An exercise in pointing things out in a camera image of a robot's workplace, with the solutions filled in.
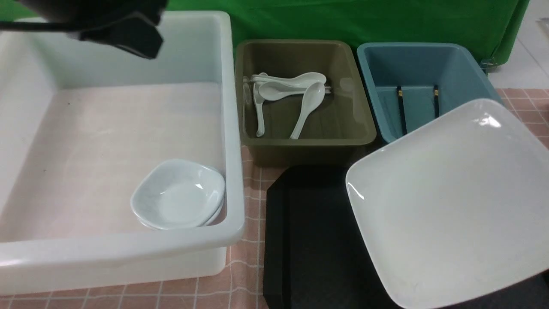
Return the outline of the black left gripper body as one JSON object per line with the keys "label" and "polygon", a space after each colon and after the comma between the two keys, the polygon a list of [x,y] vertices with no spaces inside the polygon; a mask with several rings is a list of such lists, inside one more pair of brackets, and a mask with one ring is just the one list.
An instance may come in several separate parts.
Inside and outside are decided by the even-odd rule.
{"label": "black left gripper body", "polygon": [[163,44],[157,27],[166,0],[68,0],[66,5],[68,22],[88,26],[75,33],[78,40],[157,58]]}

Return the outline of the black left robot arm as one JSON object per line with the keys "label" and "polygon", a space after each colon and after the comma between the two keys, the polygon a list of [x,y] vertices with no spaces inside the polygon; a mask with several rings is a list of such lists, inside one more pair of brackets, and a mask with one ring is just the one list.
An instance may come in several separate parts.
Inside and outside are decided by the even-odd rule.
{"label": "black left robot arm", "polygon": [[109,45],[145,59],[162,47],[158,30],[166,0],[22,0],[43,23],[2,21],[2,31],[66,33],[86,42]]}

